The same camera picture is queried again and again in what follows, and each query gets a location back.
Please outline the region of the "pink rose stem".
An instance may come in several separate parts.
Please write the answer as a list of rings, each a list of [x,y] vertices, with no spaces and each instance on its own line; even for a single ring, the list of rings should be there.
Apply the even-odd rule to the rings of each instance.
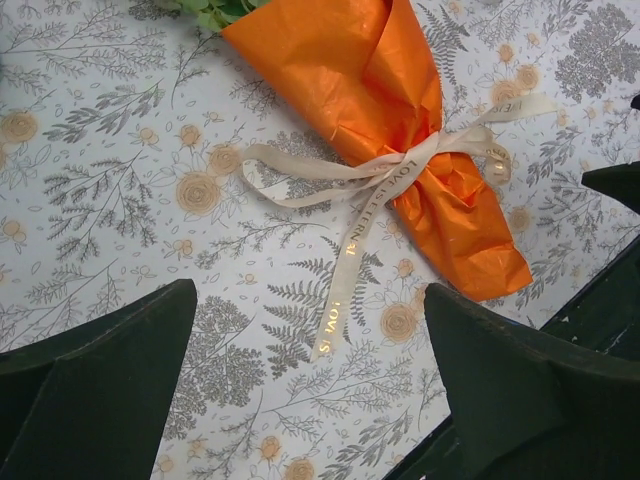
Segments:
[[[269,3],[269,0],[174,0],[164,8],[197,18],[200,27],[219,33],[239,19]]]

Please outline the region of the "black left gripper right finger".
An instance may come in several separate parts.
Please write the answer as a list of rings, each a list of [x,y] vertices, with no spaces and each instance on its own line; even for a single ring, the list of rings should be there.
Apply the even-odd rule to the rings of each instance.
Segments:
[[[431,345],[468,479],[636,479],[639,364],[426,289]]]

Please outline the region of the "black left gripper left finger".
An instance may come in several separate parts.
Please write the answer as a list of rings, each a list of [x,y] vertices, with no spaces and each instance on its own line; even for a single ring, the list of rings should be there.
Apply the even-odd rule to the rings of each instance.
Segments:
[[[180,279],[3,353],[2,478],[150,478],[196,305]]]

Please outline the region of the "orange wrapping paper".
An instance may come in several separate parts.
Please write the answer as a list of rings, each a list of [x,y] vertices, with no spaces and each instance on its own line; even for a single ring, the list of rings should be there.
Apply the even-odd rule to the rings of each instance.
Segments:
[[[437,68],[407,1],[271,1],[223,36],[352,166],[405,152],[442,127]],[[531,282],[468,155],[436,156],[394,206],[415,247],[467,297]]]

